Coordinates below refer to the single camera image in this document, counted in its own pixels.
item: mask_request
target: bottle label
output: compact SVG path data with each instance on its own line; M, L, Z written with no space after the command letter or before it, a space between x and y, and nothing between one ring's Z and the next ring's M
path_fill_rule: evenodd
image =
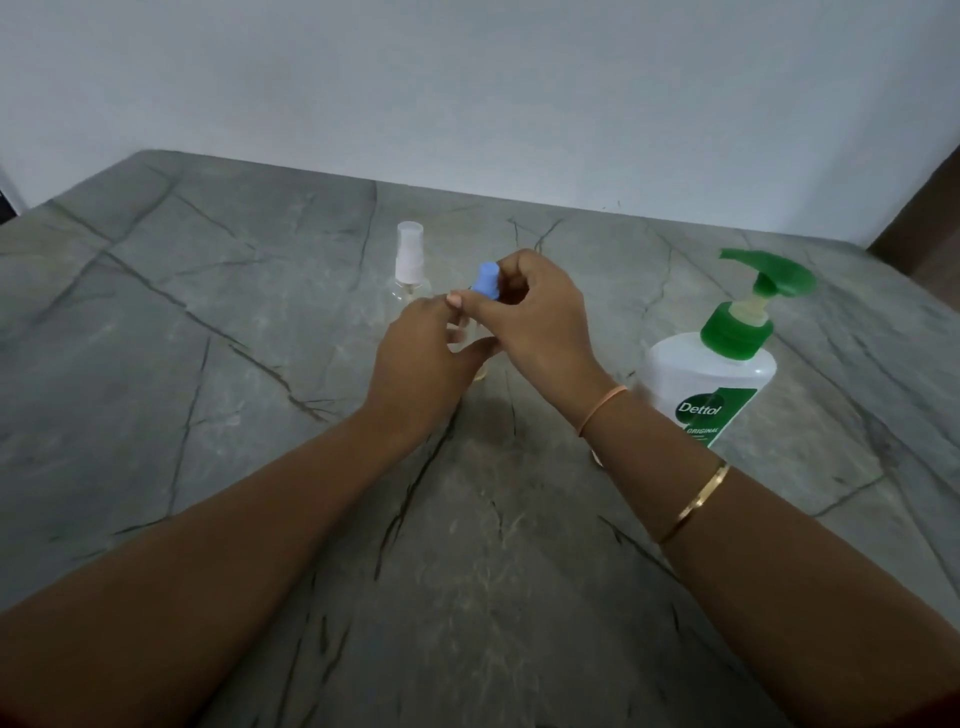
M687 397L673 416L687 434L709 445L755 394L756 389L721 387L712 394Z

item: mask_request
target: wall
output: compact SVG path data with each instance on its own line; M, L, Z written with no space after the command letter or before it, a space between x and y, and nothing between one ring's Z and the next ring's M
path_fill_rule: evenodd
M960 143L954 0L35 0L0 169L144 147L866 244Z

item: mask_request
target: blue cap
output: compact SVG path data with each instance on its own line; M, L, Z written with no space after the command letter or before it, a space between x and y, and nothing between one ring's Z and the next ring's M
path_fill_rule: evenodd
M489 299L496 301L500 298L500 291L496 287L496 279L500 275L500 266L496 263L480 263L477 280L470 287L471 291L482 293Z

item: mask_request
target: spray bottle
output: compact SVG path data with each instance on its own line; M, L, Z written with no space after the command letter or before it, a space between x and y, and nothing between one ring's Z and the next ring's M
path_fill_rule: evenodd
M720 257L758 271L753 296L721 303L700 331L663 339L647 354L653 405L708 446L777 371L762 348L774 330L764 310L770 299L816 286L804 266L779 255L725 248Z
M387 321L392 322L414 299L433 295L423 272L423 225L403 222L396 226L394 277L387 283Z

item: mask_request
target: gold bangle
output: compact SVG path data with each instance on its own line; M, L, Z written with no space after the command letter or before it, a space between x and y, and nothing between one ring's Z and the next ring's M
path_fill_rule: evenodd
M583 423L579 427L577 427L577 437L584 436L584 427L587 426L587 423L590 421L590 418L597 413L597 410L600 409L600 407L602 407L604 404L612 400L621 392L626 392L626 391L627 391L627 386L625 384L621 384L618 387L613 387L610 390L610 392L608 392L603 397L601 397L600 401L598 401L596 404L593 405L593 408L589 411L587 416L584 418Z
M697 494L697 497L690 501L690 504L680 512L680 516L677 517L677 522L673 524L669 531L666 532L666 536L657 541L658 546L663 546L677 535L684 524L690 520L690 517L696 512L700 506L707 502L707 498L713 495L713 491L720 487L720 483L723 482L723 479L727 477L727 473L730 472L730 463L726 460L720 461L720 467L717 468L716 473L713 474L713 477L707 481L707 485L704 486L704 489Z

